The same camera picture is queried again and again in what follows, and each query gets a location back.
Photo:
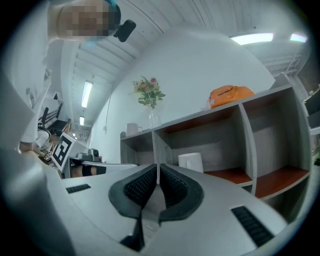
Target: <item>white mug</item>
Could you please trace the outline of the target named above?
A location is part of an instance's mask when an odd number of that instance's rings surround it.
[[[180,154],[178,155],[178,162],[180,167],[194,170],[199,173],[204,172],[200,153]]]
[[[139,132],[139,128],[141,128],[141,132],[142,132],[142,127],[138,126],[137,123],[134,123],[134,122],[127,123],[125,136],[128,137],[128,136],[137,134]]]

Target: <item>gray bookshelf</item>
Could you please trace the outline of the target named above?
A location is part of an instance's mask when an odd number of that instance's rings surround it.
[[[294,88],[279,80],[252,97],[120,137],[123,164],[178,165],[178,155],[199,152],[206,175],[236,183],[266,202],[294,195],[295,187],[301,197],[298,184],[307,184],[312,166],[302,103]],[[290,207],[299,209],[301,203],[291,200]]]

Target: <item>ceiling light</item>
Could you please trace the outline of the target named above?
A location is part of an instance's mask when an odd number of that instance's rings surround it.
[[[302,42],[305,43],[307,41],[307,37],[299,34],[292,34],[290,41],[297,41],[297,42]]]
[[[80,125],[83,126],[85,123],[85,118],[83,116],[80,116],[79,121],[80,121]]]
[[[82,92],[81,107],[87,107],[92,85],[93,84],[91,82],[85,81]]]
[[[237,42],[239,45],[247,45],[252,43],[259,43],[259,42],[270,42],[274,38],[273,33],[261,33],[261,34],[246,34],[231,37],[231,39]]]

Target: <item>orange bag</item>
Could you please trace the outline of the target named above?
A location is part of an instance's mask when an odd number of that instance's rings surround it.
[[[211,108],[215,108],[230,102],[250,97],[252,95],[255,95],[255,93],[248,87],[225,85],[214,89],[210,93],[209,103]]]

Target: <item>glass vase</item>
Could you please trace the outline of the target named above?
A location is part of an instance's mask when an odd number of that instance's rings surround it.
[[[150,129],[161,125],[160,115],[155,108],[151,108],[150,115],[149,115],[149,123],[150,123]]]

